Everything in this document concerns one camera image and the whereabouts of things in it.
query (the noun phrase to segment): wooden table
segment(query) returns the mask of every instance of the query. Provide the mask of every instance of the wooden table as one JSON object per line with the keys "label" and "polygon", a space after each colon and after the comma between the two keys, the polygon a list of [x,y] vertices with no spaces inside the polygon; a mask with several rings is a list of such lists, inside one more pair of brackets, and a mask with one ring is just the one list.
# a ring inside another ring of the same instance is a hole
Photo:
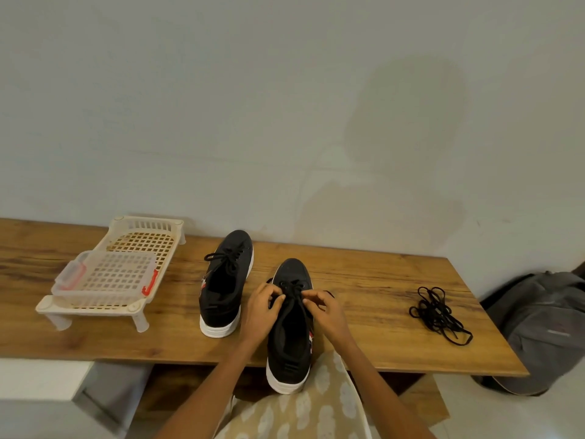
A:
{"label": "wooden table", "polygon": [[[199,329],[198,294],[208,265],[203,257],[219,244],[214,237],[190,236],[177,248],[156,298],[146,307],[150,328],[144,333],[126,317],[79,317],[59,332],[36,314],[35,305],[50,293],[55,276],[105,233],[99,227],[0,219],[0,356],[217,363],[238,334],[210,339]],[[244,300],[289,257],[304,262],[315,288],[331,291],[342,302],[357,343],[378,370],[528,374],[447,259],[255,242]],[[446,291],[453,314],[474,334],[470,345],[452,345],[408,315],[420,286]],[[265,364],[263,345],[249,365]]]}

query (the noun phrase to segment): gray backpack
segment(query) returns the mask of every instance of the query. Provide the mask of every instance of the gray backpack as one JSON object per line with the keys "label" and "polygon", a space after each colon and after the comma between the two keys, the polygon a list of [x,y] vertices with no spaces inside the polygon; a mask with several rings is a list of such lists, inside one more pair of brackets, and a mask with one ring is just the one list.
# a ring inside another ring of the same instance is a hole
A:
{"label": "gray backpack", "polygon": [[585,280],[573,273],[523,276],[481,305],[530,372],[530,377],[474,376],[486,387],[537,396],[585,355]]}

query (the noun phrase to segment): rack leg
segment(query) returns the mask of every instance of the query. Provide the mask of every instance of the rack leg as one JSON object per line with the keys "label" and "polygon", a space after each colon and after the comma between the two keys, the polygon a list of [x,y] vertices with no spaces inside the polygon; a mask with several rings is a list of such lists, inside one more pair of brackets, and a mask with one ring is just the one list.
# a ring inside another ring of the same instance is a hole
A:
{"label": "rack leg", "polygon": [[134,324],[136,325],[136,330],[138,332],[145,332],[146,330],[148,330],[150,324],[146,320],[146,317],[144,317],[143,311],[134,314],[132,316],[132,319],[134,320]]}
{"label": "rack leg", "polygon": [[71,326],[71,319],[68,319],[67,317],[58,316],[56,314],[45,314],[45,316],[47,316],[47,319],[49,319],[59,331],[66,330]]}

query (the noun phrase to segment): white tile floor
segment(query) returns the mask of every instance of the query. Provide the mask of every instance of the white tile floor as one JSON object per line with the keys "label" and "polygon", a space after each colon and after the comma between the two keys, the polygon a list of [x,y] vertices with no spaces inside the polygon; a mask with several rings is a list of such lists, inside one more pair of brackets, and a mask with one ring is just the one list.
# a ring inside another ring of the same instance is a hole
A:
{"label": "white tile floor", "polygon": [[[431,429],[437,439],[585,438],[585,361],[539,398],[499,394],[469,376],[435,379],[451,414]],[[133,423],[126,439],[151,438],[158,428],[157,423]]]}

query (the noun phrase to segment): black shoe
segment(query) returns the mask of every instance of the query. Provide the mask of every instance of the black shoe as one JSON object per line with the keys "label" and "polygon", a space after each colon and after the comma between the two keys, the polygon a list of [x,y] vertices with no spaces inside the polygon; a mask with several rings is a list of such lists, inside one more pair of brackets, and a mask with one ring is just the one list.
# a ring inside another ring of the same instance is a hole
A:
{"label": "black shoe", "polygon": [[311,368],[313,317],[303,305],[301,291],[313,285],[307,268],[298,259],[285,260],[272,283],[282,289],[286,299],[268,335],[266,378],[275,391],[291,394],[301,389]]}
{"label": "black shoe", "polygon": [[209,268],[201,281],[199,327],[207,337],[226,337],[240,321],[242,290],[254,263],[252,240],[246,231],[233,231],[205,260]]}

